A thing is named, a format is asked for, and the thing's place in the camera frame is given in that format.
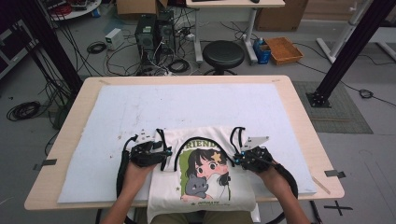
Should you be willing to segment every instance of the blue container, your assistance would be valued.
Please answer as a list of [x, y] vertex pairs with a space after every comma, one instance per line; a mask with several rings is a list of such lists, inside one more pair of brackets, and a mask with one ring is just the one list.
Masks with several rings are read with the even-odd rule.
[[257, 63], [266, 64], [270, 61], [271, 49], [262, 39], [256, 39], [253, 44], [257, 56]]

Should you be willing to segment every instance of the desk leg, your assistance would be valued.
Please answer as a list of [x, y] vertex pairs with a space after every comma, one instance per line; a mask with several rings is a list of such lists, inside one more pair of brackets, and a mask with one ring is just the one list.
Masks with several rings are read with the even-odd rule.
[[347, 24], [346, 27], [344, 27], [343, 32], [340, 34], [340, 36], [338, 36], [337, 41], [335, 41], [331, 49], [326, 45], [322, 38], [317, 38], [318, 44], [320, 45], [323, 52], [326, 54], [327, 58], [330, 60], [331, 63], [335, 62], [338, 52], [340, 52], [341, 47], [343, 47], [344, 44], [348, 41], [350, 35], [353, 33], [355, 28], [355, 24]]
[[199, 15], [200, 11], [199, 8], [195, 9], [195, 37], [194, 37], [194, 50], [195, 50], [195, 61], [198, 64], [201, 64], [204, 60], [202, 57], [201, 51], [201, 42], [199, 40]]
[[394, 61], [396, 61], [396, 52], [385, 42], [376, 43], [379, 47], [381, 47]]
[[247, 34], [243, 35], [244, 44], [247, 49], [248, 57], [250, 59], [250, 65], [257, 63], [257, 56], [256, 53], [254, 53], [253, 46], [251, 45], [250, 42], [251, 32], [253, 30], [253, 25], [254, 25], [254, 19], [256, 18], [256, 12], [257, 12], [257, 8], [251, 9], [250, 18], [248, 20]]

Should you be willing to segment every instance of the black metal frame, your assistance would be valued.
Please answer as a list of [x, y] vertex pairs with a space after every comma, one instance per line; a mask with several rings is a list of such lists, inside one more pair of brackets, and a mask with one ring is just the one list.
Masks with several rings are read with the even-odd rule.
[[70, 98], [76, 99], [83, 82], [44, 16], [43, 8], [37, 1], [14, 0], [13, 4], [31, 34], [38, 40], [58, 69], [71, 92]]
[[326, 77], [323, 78], [315, 92], [307, 93], [311, 106], [324, 107], [328, 104], [334, 88], [375, 34], [380, 23], [395, 6], [396, 0], [374, 0], [337, 56]]

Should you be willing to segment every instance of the round stool seat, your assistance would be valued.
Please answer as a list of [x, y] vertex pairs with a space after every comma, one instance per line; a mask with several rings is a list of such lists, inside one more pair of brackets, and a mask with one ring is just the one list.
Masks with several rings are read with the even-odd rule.
[[231, 41], [218, 40], [205, 46], [204, 60], [216, 69], [235, 68], [245, 59], [242, 48]]

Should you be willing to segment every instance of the black stool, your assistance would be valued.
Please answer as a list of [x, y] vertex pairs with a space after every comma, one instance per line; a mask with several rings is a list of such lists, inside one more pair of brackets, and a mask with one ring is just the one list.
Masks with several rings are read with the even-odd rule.
[[228, 70], [235, 68], [245, 59], [245, 52], [239, 45], [231, 41], [218, 40], [205, 46], [202, 53], [204, 60], [214, 67], [204, 73], [204, 76], [214, 72], [213, 75], [224, 75], [224, 72], [236, 75]]

